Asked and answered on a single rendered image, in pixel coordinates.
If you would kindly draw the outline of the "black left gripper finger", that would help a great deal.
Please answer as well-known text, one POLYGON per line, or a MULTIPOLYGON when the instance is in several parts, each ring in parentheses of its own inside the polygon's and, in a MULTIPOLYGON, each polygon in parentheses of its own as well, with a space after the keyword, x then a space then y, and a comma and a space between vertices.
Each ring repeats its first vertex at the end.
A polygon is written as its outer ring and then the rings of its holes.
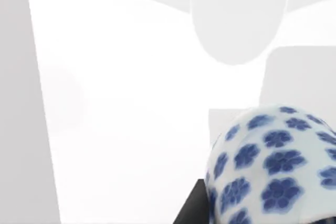
POLYGON ((209 224, 209 203, 204 179, 198 179, 173 224, 209 224))

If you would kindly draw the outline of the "white cup with blue flowers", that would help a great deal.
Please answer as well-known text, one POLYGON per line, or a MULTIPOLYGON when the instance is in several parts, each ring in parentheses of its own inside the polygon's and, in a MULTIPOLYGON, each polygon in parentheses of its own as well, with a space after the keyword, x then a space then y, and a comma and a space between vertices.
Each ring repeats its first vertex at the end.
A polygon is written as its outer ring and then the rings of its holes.
POLYGON ((206 166, 209 224, 336 224, 336 130, 302 109, 252 108, 206 166))

